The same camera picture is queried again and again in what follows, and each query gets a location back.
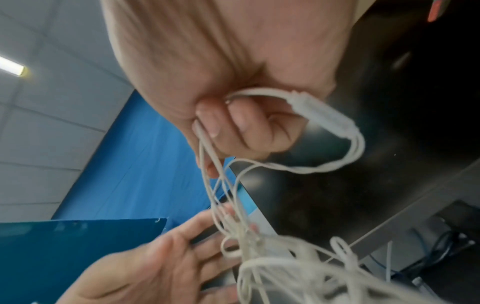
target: blue panel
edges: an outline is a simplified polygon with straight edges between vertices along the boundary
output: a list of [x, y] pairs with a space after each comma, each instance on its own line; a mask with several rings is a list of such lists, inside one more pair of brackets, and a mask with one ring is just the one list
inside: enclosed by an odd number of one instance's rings
[[166, 220], [0, 223], [0, 303], [55, 303], [93, 262], [155, 239]]
[[209, 205], [186, 139], [134, 92], [53, 218], [165, 217], [168, 230]]

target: desk surface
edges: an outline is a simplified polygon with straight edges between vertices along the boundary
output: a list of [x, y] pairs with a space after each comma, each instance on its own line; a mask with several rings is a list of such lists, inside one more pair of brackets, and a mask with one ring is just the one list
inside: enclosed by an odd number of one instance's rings
[[[480, 191], [478, 2], [452, 2], [431, 24], [431, 1], [397, 3], [379, 1], [357, 22], [328, 101], [355, 119], [364, 156], [327, 174], [262, 168], [241, 180], [278, 234], [321, 246], [338, 235], [362, 257]], [[348, 146], [308, 125], [271, 161], [314, 166], [343, 157]]]

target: tangled cable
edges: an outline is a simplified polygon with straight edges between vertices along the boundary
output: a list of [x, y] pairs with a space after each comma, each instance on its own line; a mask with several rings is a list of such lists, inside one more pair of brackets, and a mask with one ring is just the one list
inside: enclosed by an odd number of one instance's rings
[[[264, 304], [270, 304], [269, 292], [282, 292], [297, 303], [306, 304], [438, 304], [424, 298], [415, 291], [388, 284], [371, 276], [358, 265], [357, 256], [348, 244], [339, 237], [332, 237], [330, 245], [334, 253], [302, 239], [291, 236], [264, 235], [251, 229], [248, 215], [238, 198], [240, 179], [249, 171], [264, 167], [296, 174], [330, 172], [358, 160], [365, 150], [365, 140], [353, 120], [302, 92], [287, 92], [269, 88], [254, 88], [235, 92], [227, 98], [237, 96], [273, 96], [285, 99], [299, 115], [318, 123], [326, 130], [351, 141], [350, 149], [340, 160], [317, 167], [286, 167], [275, 163], [261, 163], [248, 159], [234, 159], [223, 168], [210, 138], [200, 122], [195, 121], [199, 138], [199, 162], [203, 182], [213, 213], [215, 225], [225, 235], [221, 251], [226, 257], [241, 257], [242, 264], [237, 279], [237, 290], [241, 304], [251, 301], [253, 289], [258, 290]], [[205, 170], [205, 153], [211, 158], [219, 172], [219, 178], [211, 187]], [[233, 163], [247, 162], [251, 165], [240, 172], [232, 184], [225, 175]], [[222, 188], [235, 216], [229, 214], [215, 196]], [[239, 249], [229, 251], [225, 244], [237, 240]], [[328, 256], [322, 261], [320, 254]], [[343, 268], [329, 264], [331, 259], [343, 263]]]

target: fingernail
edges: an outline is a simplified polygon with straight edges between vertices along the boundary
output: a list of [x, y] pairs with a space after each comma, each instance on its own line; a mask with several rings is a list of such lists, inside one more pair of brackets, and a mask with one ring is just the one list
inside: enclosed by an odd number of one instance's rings
[[245, 119], [245, 116], [242, 112], [235, 110], [235, 106], [230, 104], [228, 106], [228, 111], [230, 112], [231, 119], [236, 124], [236, 127], [240, 132], [245, 132], [249, 127], [248, 121]]
[[212, 113], [206, 111], [197, 111], [196, 115], [200, 119], [203, 127], [208, 132], [210, 138], [215, 138], [220, 134], [220, 124]]

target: cable connector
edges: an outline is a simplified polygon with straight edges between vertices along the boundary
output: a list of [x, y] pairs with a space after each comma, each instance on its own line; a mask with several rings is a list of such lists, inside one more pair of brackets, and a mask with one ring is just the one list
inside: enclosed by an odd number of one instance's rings
[[292, 91], [287, 102], [293, 111], [341, 138], [353, 138], [358, 132], [355, 122], [307, 92]]

